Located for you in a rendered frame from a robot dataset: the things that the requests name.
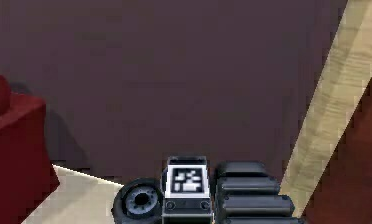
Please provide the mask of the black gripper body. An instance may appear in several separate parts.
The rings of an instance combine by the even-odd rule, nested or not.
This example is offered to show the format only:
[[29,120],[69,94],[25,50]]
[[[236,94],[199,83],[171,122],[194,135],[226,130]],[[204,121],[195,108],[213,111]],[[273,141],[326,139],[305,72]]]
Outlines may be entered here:
[[162,192],[155,178],[138,178],[116,194],[111,213],[115,224],[160,224]]

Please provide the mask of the red sofa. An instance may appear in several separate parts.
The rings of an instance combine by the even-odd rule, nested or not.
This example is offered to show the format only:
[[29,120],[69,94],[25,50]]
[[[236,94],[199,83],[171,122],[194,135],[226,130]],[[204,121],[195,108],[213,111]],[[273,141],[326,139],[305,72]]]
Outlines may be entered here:
[[45,145],[46,104],[0,75],[0,224],[21,224],[59,186]]

